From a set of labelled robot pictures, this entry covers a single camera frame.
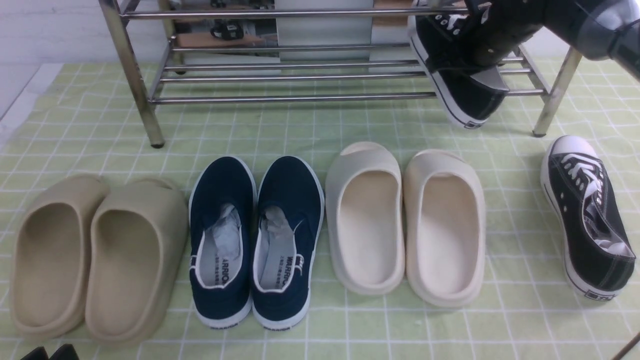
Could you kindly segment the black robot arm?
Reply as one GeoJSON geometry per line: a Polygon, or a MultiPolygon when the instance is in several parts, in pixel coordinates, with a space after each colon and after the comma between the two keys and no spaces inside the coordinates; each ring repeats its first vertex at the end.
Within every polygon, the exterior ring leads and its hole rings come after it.
{"type": "Polygon", "coordinates": [[[493,66],[546,28],[588,60],[611,59],[639,78],[637,0],[492,0],[461,32],[470,64],[493,66]]]}

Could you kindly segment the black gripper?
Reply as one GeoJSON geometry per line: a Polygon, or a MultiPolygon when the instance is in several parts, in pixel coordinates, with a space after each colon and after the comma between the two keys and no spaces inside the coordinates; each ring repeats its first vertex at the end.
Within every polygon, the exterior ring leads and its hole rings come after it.
{"type": "Polygon", "coordinates": [[[462,59],[471,68],[496,66],[543,25],[546,0],[485,0],[462,27],[462,59]]]}

